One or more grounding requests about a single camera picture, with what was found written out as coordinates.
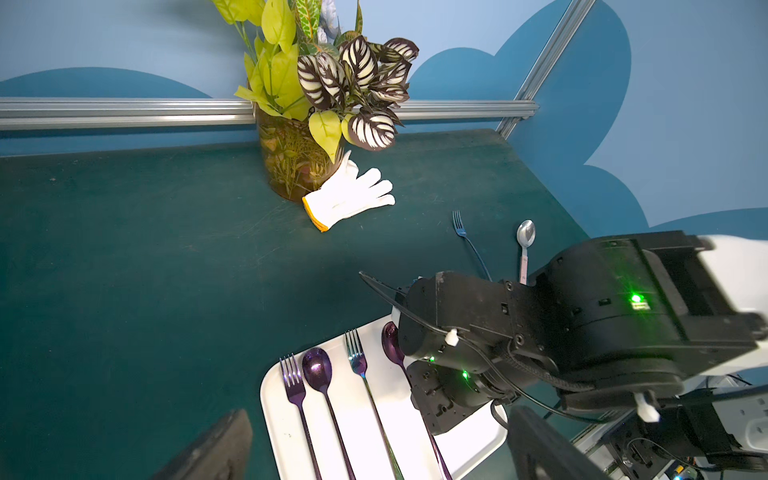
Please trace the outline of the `silver spoon pink handle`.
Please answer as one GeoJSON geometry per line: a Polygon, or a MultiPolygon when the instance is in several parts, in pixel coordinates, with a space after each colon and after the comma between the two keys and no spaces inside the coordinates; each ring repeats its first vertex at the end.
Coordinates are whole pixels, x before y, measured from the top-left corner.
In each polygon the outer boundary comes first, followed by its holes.
{"type": "Polygon", "coordinates": [[[536,236],[535,224],[531,219],[524,220],[518,227],[516,239],[521,247],[519,282],[527,284],[528,277],[528,249],[534,243],[536,236]]]}

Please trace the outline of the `white work glove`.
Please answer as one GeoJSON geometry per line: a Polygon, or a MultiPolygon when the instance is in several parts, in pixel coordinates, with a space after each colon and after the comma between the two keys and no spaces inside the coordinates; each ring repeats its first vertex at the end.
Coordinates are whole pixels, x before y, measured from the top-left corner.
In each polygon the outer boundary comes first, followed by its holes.
{"type": "Polygon", "coordinates": [[[393,184],[382,178],[380,170],[370,168],[361,173],[350,156],[347,150],[337,171],[318,190],[302,198],[311,222],[321,232],[366,210],[396,203],[393,184]]]}

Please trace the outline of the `horizontal aluminium frame rail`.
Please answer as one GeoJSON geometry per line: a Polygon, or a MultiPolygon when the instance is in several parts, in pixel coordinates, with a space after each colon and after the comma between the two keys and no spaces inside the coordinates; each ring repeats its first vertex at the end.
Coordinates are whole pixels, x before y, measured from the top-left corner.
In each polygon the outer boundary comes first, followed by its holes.
{"type": "MultiPolygon", "coordinates": [[[[396,110],[405,121],[529,118],[539,110],[532,100],[419,101],[396,110]]],[[[250,125],[249,101],[234,99],[32,98],[1,99],[1,130],[71,130],[250,125]]]]}

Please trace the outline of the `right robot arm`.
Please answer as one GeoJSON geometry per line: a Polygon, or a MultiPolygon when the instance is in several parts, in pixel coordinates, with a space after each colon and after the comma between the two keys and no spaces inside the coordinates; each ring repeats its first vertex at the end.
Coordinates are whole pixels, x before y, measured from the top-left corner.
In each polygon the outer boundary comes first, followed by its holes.
{"type": "Polygon", "coordinates": [[[453,271],[416,280],[392,317],[405,355],[430,364],[414,404],[438,432],[463,409],[555,388],[567,415],[660,406],[701,375],[767,363],[767,244],[681,231],[573,245],[526,283],[453,271]]]}

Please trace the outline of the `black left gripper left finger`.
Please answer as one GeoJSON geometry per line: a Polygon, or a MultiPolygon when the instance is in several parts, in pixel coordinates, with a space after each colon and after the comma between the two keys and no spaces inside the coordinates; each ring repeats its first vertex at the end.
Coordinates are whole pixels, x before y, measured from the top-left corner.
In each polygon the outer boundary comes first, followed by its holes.
{"type": "Polygon", "coordinates": [[[219,418],[151,479],[244,479],[253,431],[245,409],[219,418]]]}

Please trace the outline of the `blue fork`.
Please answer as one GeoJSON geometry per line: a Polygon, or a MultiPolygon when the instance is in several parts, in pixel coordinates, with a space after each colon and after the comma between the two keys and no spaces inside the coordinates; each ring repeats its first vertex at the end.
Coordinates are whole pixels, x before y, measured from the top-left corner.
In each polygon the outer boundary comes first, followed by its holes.
{"type": "Polygon", "coordinates": [[[460,238],[462,238],[469,245],[471,250],[473,251],[477,261],[479,262],[479,264],[480,264],[480,266],[482,268],[482,271],[483,271],[485,277],[489,281],[492,281],[493,278],[490,275],[490,272],[489,272],[489,270],[488,270],[488,268],[487,268],[487,266],[486,266],[486,264],[485,264],[485,262],[484,262],[484,260],[483,260],[483,258],[481,256],[481,254],[479,253],[478,249],[475,247],[474,243],[471,241],[471,239],[468,236],[466,228],[465,228],[465,226],[463,224],[461,212],[459,210],[454,210],[452,212],[452,224],[453,224],[453,228],[454,228],[455,233],[460,238]]]}

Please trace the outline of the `purple fork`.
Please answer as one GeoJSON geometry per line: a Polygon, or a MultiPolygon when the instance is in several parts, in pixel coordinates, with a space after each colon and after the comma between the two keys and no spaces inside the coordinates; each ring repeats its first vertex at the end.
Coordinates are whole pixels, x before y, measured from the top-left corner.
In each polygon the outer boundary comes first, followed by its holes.
{"type": "Polygon", "coordinates": [[[312,462],[315,478],[322,479],[320,467],[314,450],[311,434],[309,431],[306,415],[303,409],[303,402],[306,397],[306,390],[302,373],[298,367],[298,361],[293,354],[282,357],[279,360],[279,367],[286,391],[288,401],[293,404],[299,412],[305,440],[308,446],[310,459],[312,462]]]}

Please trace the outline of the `potted artificial plant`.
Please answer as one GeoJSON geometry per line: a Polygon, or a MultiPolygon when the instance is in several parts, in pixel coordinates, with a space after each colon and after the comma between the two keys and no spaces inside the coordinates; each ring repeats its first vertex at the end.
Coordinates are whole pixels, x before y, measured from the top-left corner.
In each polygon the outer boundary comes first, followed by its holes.
{"type": "Polygon", "coordinates": [[[338,25],[332,1],[213,0],[243,40],[247,84],[270,187],[294,202],[339,168],[347,145],[391,147],[419,55],[411,40],[372,42],[363,14],[338,25]]]}

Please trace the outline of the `white tray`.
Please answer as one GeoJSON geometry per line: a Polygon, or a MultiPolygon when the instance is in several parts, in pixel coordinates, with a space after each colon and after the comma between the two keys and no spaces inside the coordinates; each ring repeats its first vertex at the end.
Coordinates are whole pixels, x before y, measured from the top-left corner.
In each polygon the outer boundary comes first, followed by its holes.
{"type": "MultiPolygon", "coordinates": [[[[392,478],[386,450],[391,446],[405,478],[438,479],[441,471],[408,383],[382,350],[381,332],[390,319],[358,329],[368,362],[365,379],[351,370],[342,337],[321,343],[332,363],[330,400],[357,478],[392,478]]],[[[299,412],[287,399],[279,366],[263,377],[260,401],[279,477],[316,479],[299,412]]],[[[347,478],[323,395],[308,387],[303,409],[322,479],[347,478]]]]}

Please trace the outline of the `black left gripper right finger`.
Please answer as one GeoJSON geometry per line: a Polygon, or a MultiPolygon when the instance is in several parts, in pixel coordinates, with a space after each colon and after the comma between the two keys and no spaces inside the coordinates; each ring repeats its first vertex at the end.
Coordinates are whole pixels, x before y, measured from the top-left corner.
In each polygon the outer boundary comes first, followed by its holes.
{"type": "Polygon", "coordinates": [[[594,462],[528,407],[511,407],[507,445],[518,479],[609,479],[594,462]]]}

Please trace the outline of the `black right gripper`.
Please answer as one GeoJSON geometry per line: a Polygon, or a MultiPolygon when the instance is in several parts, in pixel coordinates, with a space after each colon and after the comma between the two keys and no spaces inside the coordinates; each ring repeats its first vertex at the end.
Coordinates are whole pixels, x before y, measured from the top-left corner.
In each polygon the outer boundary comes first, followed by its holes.
{"type": "Polygon", "coordinates": [[[399,346],[415,361],[406,370],[411,401],[430,433],[447,433],[487,403],[536,383],[509,358],[536,344],[533,288],[444,271],[397,290],[395,305],[399,346]]]}

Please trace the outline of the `right aluminium corner post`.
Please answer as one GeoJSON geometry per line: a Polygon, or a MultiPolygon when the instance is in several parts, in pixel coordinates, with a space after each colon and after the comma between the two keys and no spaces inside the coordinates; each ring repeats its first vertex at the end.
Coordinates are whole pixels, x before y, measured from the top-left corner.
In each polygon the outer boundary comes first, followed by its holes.
{"type": "Polygon", "coordinates": [[[595,0],[573,0],[569,3],[518,90],[515,102],[534,102],[536,94],[595,3],[595,0]]]}

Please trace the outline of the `purple spoon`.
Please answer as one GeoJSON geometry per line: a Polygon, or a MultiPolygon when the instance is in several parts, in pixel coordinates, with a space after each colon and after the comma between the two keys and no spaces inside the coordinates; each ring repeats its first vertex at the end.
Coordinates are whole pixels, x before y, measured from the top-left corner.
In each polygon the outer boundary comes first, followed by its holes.
{"type": "MultiPolygon", "coordinates": [[[[409,388],[413,389],[413,385],[411,383],[410,377],[407,374],[404,359],[405,354],[401,350],[399,346],[399,339],[398,339],[398,327],[395,325],[393,321],[387,322],[382,330],[382,348],[386,355],[386,357],[394,364],[398,365],[403,372],[403,375],[405,376],[406,380],[408,381],[409,388]]],[[[428,435],[433,453],[435,455],[436,461],[438,463],[438,466],[441,470],[441,478],[443,480],[452,480],[453,477],[447,467],[447,464],[442,456],[442,453],[439,449],[439,446],[433,436],[433,434],[429,430],[429,426],[427,424],[427,421],[425,420],[423,415],[420,415],[422,423],[424,424],[424,428],[426,430],[426,433],[428,435]]]]}
{"type": "Polygon", "coordinates": [[[335,433],[341,449],[342,458],[345,464],[348,478],[350,480],[355,480],[356,475],[352,467],[341,429],[339,427],[337,417],[335,415],[335,411],[333,409],[328,393],[332,381],[332,364],[327,352],[320,347],[314,347],[307,350],[302,358],[302,371],[307,383],[314,390],[320,392],[326,401],[326,405],[333,422],[335,433]]]}

